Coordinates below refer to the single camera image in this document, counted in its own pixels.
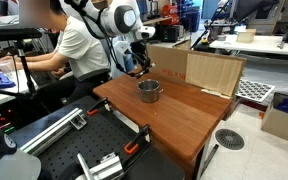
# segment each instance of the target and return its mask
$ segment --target white tiled floor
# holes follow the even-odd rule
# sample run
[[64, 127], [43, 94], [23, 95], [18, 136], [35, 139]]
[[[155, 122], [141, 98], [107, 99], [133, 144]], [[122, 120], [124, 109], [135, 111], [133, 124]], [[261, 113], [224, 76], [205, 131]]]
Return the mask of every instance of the white tiled floor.
[[[230, 129], [239, 133], [245, 147], [232, 151], [220, 145], [206, 169], [203, 180], [288, 180], [288, 141], [261, 131], [259, 111], [240, 105], [228, 121], [222, 121], [218, 129]], [[210, 148], [218, 142], [214, 133]]]

